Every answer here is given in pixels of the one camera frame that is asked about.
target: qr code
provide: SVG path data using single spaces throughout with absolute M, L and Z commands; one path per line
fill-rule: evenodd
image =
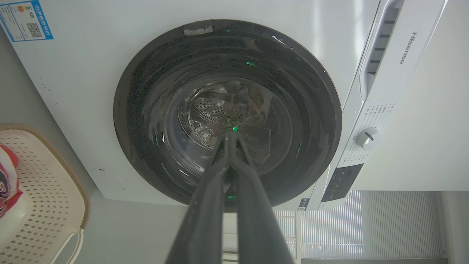
M 38 23 L 26 23 L 26 25 L 28 26 L 33 38 L 42 38 L 42 33 L 38 27 Z

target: label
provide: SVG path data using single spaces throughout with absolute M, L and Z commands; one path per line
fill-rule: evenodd
M 0 20 L 11 41 L 54 39 L 38 0 L 0 5 Z
M 309 198 L 301 199 L 300 206 L 298 207 L 298 211 L 305 211 L 306 207 L 308 207 L 309 202 L 310 202 Z

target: white wall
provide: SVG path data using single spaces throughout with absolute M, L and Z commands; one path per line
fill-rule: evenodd
M 469 263 L 469 192 L 442 192 L 448 260 Z

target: washing machine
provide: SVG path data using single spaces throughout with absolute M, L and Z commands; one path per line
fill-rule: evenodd
M 445 4 L 0 0 L 0 19 L 105 198 L 188 204 L 237 129 L 274 208 L 318 210 L 360 177 Z

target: red cloth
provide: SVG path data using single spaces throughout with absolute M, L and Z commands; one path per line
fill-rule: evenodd
M 18 157 L 9 148 L 0 145 L 0 218 L 2 218 L 21 194 L 20 181 L 16 174 Z

